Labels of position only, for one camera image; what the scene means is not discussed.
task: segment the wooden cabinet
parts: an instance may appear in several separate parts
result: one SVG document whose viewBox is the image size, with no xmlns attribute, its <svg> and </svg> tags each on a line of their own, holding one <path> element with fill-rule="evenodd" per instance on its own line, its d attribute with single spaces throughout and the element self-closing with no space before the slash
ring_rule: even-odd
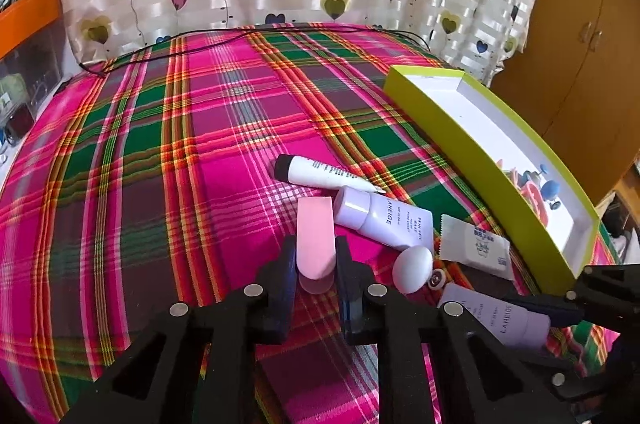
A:
<svg viewBox="0 0 640 424">
<path fill-rule="evenodd" d="M 540 135 L 575 82 L 602 0 L 536 0 L 523 54 L 505 61 L 491 90 Z"/>
<path fill-rule="evenodd" d="M 638 54 L 640 0 L 537 0 L 525 52 L 494 79 L 594 204 L 640 150 Z"/>
</svg>

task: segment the plastic storage box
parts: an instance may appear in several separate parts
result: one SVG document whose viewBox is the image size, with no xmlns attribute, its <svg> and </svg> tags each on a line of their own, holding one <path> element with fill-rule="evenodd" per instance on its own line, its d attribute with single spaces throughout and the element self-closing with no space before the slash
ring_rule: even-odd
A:
<svg viewBox="0 0 640 424">
<path fill-rule="evenodd" d="M 0 127 L 26 104 L 33 118 L 62 72 L 60 0 L 19 0 L 0 13 Z"/>
</svg>

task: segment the bed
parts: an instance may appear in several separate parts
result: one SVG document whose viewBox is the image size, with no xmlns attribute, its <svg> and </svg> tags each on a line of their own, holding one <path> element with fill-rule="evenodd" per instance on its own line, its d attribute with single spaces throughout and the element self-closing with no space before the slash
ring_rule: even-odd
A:
<svg viewBox="0 0 640 424">
<path fill-rule="evenodd" d="M 312 26 L 155 44 L 112 61 L 107 78 L 79 75 L 37 121 L 0 197 L 0 374 L 38 422 L 57 422 L 153 315 L 177 300 L 214 303 L 276 256 L 295 231 L 296 198 L 321 194 L 274 181 L 280 153 L 385 185 L 431 210 L 436 233 L 449 214 L 502 234 L 382 91 L 392 64 L 444 64 L 375 28 Z M 395 251 L 337 234 L 391 283 Z M 616 262 L 609 244 L 601 229 L 592 263 Z M 536 291 L 512 254 L 516 289 Z M 468 270 L 446 269 L 478 286 Z M 436 303 L 438 295 L 415 296 Z M 547 347 L 586 374 L 614 338 L 583 322 L 553 330 Z M 298 289 L 289 340 L 257 355 L 261 422 L 376 419 L 376 349 L 346 345 L 335 290 Z"/>
</svg>

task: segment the cabinet handle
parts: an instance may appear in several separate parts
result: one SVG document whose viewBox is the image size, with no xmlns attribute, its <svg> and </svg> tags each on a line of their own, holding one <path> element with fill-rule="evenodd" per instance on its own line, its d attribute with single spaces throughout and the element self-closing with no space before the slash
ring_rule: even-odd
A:
<svg viewBox="0 0 640 424">
<path fill-rule="evenodd" d="M 589 45 L 589 49 L 591 52 L 595 52 L 598 49 L 600 39 L 602 39 L 602 30 L 598 30 L 596 33 L 594 33 L 593 38 L 591 38 L 591 44 Z"/>
<path fill-rule="evenodd" d="M 592 26 L 593 23 L 591 23 L 590 21 L 588 23 L 584 23 L 582 30 L 580 30 L 580 35 L 578 36 L 580 42 L 587 42 L 589 40 L 589 32 Z"/>
</svg>

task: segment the white egg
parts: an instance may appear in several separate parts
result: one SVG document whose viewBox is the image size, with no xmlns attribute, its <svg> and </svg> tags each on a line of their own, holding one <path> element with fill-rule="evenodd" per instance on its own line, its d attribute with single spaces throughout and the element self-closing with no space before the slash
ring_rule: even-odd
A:
<svg viewBox="0 0 640 424">
<path fill-rule="evenodd" d="M 402 294 L 420 290 L 431 277 L 433 256 L 426 247 L 415 245 L 403 250 L 394 263 L 394 285 Z"/>
</svg>

